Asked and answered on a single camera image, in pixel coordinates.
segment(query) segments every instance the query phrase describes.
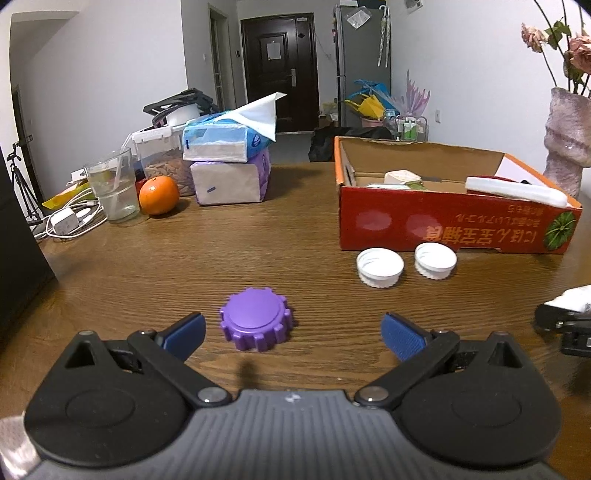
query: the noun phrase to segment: orange fruit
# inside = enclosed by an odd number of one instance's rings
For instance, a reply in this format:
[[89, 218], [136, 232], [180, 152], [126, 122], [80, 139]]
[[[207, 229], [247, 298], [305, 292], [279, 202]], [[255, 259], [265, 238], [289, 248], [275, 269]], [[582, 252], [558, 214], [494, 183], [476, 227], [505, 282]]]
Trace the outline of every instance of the orange fruit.
[[139, 205], [148, 215], [162, 215], [177, 206], [180, 193], [176, 182], [165, 176], [154, 177], [139, 191]]

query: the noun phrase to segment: nuts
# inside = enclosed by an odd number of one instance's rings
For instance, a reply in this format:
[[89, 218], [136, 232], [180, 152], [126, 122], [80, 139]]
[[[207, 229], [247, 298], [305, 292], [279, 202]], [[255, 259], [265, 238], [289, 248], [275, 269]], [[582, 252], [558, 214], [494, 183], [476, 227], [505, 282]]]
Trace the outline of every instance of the nuts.
[[193, 162], [183, 160], [183, 152], [180, 149], [170, 150], [155, 157], [156, 155], [153, 155], [149, 160], [142, 160], [146, 178], [165, 175], [177, 183], [181, 197], [195, 195], [190, 168]]

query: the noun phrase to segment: power adapter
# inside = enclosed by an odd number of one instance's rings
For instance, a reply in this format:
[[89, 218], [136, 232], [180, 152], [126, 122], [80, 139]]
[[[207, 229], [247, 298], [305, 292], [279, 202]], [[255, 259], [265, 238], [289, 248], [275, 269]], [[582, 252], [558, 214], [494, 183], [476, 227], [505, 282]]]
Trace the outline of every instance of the power adapter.
[[56, 212], [49, 220], [56, 235], [68, 235], [80, 225], [76, 213], [69, 207]]

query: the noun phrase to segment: tripod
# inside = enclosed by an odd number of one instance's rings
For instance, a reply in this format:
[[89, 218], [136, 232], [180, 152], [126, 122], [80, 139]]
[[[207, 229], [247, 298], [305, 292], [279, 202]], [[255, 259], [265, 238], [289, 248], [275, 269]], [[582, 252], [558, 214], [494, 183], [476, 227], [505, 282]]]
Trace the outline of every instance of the tripod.
[[22, 158], [17, 155], [17, 148], [21, 146], [20, 142], [13, 143], [12, 153], [7, 156], [6, 161], [12, 162], [10, 164], [10, 183], [12, 184], [13, 189], [15, 186], [18, 186], [18, 190], [21, 193], [22, 202], [27, 210], [27, 223], [29, 226], [35, 226], [41, 223], [41, 206], [15, 162], [15, 160], [22, 160]]

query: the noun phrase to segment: pink flower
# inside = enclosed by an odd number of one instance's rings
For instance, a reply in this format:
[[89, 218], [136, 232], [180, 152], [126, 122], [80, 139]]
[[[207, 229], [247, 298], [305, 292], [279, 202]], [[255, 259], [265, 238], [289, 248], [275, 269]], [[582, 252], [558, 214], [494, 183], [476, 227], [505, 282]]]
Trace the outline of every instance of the pink flower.
[[569, 51], [572, 53], [570, 62], [573, 67], [591, 74], [591, 37], [580, 35], [571, 38]]
[[521, 24], [521, 38], [536, 53], [542, 53], [542, 44], [548, 41], [544, 32], [535, 27], [526, 27], [523, 23]]

